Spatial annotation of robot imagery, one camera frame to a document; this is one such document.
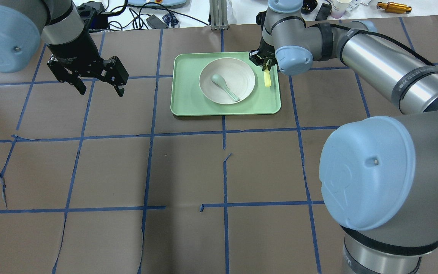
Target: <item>light blue cap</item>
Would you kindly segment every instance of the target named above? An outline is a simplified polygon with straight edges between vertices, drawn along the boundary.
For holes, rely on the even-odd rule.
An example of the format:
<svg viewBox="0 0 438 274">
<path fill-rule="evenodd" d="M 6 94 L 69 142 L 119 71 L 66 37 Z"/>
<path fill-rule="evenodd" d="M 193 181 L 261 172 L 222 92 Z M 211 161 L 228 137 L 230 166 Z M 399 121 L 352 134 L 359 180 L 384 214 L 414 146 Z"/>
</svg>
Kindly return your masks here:
<svg viewBox="0 0 438 274">
<path fill-rule="evenodd" d="M 294 13 L 303 5 L 303 0 L 268 0 L 268 7 L 278 13 Z"/>
<path fill-rule="evenodd" d="M 297 75 L 312 67 L 313 56 L 309 50 L 299 46 L 283 46 L 275 51 L 278 67 L 283 74 Z"/>
<path fill-rule="evenodd" d="M 350 229 L 382 226 L 405 202 L 415 163 L 412 138 L 398 120 L 377 116 L 341 126 L 325 142 L 320 158 L 327 210 Z"/>
<path fill-rule="evenodd" d="M 0 5 L 0 72 L 16 72 L 28 65 L 40 45 L 40 32 L 24 14 Z"/>
<path fill-rule="evenodd" d="M 374 23 L 372 21 L 369 21 L 369 20 L 356 20 L 356 21 L 353 21 L 353 22 L 360 22 L 361 24 L 366 26 L 368 31 L 378 32 L 378 29 L 376 28 L 376 26 L 374 25 Z"/>
</svg>

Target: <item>spoon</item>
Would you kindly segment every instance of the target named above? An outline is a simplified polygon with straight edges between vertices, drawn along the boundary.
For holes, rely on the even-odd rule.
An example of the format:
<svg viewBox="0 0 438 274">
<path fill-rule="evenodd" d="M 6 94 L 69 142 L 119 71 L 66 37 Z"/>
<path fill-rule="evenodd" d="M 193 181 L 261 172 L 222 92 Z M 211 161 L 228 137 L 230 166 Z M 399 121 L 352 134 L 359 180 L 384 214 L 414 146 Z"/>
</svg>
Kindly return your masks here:
<svg viewBox="0 0 438 274">
<path fill-rule="evenodd" d="M 231 99 L 233 99 L 233 101 L 237 102 L 240 100 L 240 98 L 238 96 L 236 96 L 236 94 L 231 92 L 231 90 L 227 87 L 226 81 L 224 80 L 224 78 L 221 75 L 214 74 L 214 75 L 212 75 L 211 80 L 214 84 L 216 84 L 218 87 L 220 87 L 222 90 L 224 90 L 231 97 Z"/>
</svg>

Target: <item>tray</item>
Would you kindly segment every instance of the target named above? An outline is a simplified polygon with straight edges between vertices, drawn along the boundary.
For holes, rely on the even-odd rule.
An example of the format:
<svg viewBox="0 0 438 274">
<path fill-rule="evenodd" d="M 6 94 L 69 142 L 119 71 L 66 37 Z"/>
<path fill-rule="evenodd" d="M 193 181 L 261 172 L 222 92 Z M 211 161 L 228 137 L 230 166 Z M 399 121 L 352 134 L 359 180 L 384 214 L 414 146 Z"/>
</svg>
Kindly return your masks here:
<svg viewBox="0 0 438 274">
<path fill-rule="evenodd" d="M 237 104 L 221 105 L 202 94 L 198 77 L 207 64 L 232 57 L 247 63 L 253 70 L 256 84 L 251 94 Z M 274 114 L 280 110 L 280 88 L 276 66 L 271 67 L 271 87 L 265 87 L 261 67 L 249 60 L 248 52 L 192 53 L 176 57 L 173 68 L 170 110 L 176 116 Z"/>
</svg>

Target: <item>black device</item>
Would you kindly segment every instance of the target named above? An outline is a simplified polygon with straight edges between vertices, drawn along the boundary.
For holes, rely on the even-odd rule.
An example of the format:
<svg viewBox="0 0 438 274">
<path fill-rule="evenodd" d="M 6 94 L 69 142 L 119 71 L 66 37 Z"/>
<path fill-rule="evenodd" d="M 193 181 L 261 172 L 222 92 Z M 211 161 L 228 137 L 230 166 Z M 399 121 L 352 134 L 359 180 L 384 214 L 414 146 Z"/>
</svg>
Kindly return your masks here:
<svg viewBox="0 0 438 274">
<path fill-rule="evenodd" d="M 332 5 L 323 3 L 320 7 L 317 16 L 315 17 L 316 21 L 324 21 L 329 17 L 330 11 L 332 10 Z"/>
<path fill-rule="evenodd" d="M 302 6 L 302 9 L 300 9 L 300 12 L 302 14 L 310 14 L 316 7 L 316 0 L 304 0 L 304 5 Z"/>
<path fill-rule="evenodd" d="M 167 29 L 167 24 L 163 23 L 160 18 L 156 17 L 155 14 L 152 16 L 146 18 L 146 22 L 148 23 L 148 26 L 150 26 L 152 29 Z"/>
</svg>

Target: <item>power adapter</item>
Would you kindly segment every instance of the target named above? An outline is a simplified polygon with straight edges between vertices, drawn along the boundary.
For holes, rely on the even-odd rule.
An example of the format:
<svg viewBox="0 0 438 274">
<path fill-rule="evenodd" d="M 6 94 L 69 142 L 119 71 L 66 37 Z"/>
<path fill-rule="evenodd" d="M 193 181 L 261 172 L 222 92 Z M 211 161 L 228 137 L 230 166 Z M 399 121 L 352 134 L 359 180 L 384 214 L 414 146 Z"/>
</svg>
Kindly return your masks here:
<svg viewBox="0 0 438 274">
<path fill-rule="evenodd" d="M 167 24 L 163 23 L 158 17 L 156 17 L 155 14 L 152 16 L 146 18 L 146 22 L 148 23 L 148 26 L 150 26 L 152 29 L 167 29 Z"/>
</svg>

